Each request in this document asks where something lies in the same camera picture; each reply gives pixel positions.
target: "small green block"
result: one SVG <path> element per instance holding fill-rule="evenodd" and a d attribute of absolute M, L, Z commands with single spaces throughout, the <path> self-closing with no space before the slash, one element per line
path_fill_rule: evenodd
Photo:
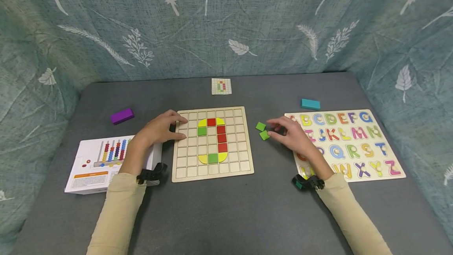
<path fill-rule="evenodd" d="M 267 140 L 270 138 L 270 136 L 267 134 L 267 131 L 264 130 L 263 132 L 260 133 L 260 136 L 261 136 L 261 139 L 263 139 L 263 141 Z"/>
<path fill-rule="evenodd" d="M 208 129 L 206 127 L 199 127 L 199 136 L 208 135 Z"/>
<path fill-rule="evenodd" d="M 266 128 L 266 124 L 258 122 L 258 124 L 255 127 L 256 129 L 263 131 Z"/>
<path fill-rule="evenodd" d="M 218 156 L 216 153 L 208 155 L 208 163 L 218 163 Z"/>

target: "purple wooden block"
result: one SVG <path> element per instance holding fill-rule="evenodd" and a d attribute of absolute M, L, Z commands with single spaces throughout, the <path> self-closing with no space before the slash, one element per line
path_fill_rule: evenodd
<path fill-rule="evenodd" d="M 125 109 L 124 111 L 120 111 L 115 113 L 114 115 L 110 116 L 110 120 L 113 124 L 119 124 L 123 121 L 130 120 L 134 117 L 134 113 L 131 109 Z"/>

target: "beige sleeve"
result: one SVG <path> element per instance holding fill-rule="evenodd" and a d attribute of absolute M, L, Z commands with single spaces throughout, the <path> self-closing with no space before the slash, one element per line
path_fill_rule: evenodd
<path fill-rule="evenodd" d="M 146 185 L 138 185 L 135 178 L 131 174 L 113 177 L 87 255 L 127 254 L 135 216 L 146 189 Z"/>
<path fill-rule="evenodd" d="M 392 254 L 382 235 L 354 198 L 342 174 L 325 181 L 318 195 L 340 226 L 355 255 Z"/>

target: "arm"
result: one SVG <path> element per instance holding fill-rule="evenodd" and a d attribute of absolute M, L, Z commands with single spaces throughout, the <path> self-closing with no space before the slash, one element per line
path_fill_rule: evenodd
<path fill-rule="evenodd" d="M 285 128 L 284 134 L 269 132 L 269 136 L 309 160 L 315 174 L 324 180 L 325 187 L 318 195 L 340 226 L 355 255 L 391 255 L 391 251 L 372 221 L 355 200 L 342 174 L 334 174 L 320 151 L 309 140 L 299 123 L 287 117 L 268 120 L 275 131 Z"/>
<path fill-rule="evenodd" d="M 182 133 L 169 131 L 170 124 L 187 120 L 174 111 L 167 111 L 140 130 L 128 145 L 126 158 L 107 189 L 104 207 L 94 229 L 87 255 L 126 254 L 137 211 L 142 204 L 146 184 L 138 185 L 137 175 L 144 167 L 146 151 L 155 143 L 181 140 Z"/>

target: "white box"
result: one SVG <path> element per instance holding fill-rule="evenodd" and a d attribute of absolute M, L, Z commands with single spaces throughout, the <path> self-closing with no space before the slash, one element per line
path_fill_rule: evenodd
<path fill-rule="evenodd" d="M 134 137 L 121 136 L 80 141 L 65 193 L 93 194 L 106 192 L 114 175 L 118 174 L 126 157 L 129 141 Z M 144 166 L 153 170 L 162 158 L 162 143 L 154 144 L 146 153 Z M 147 186 L 158 185 L 147 181 Z"/>

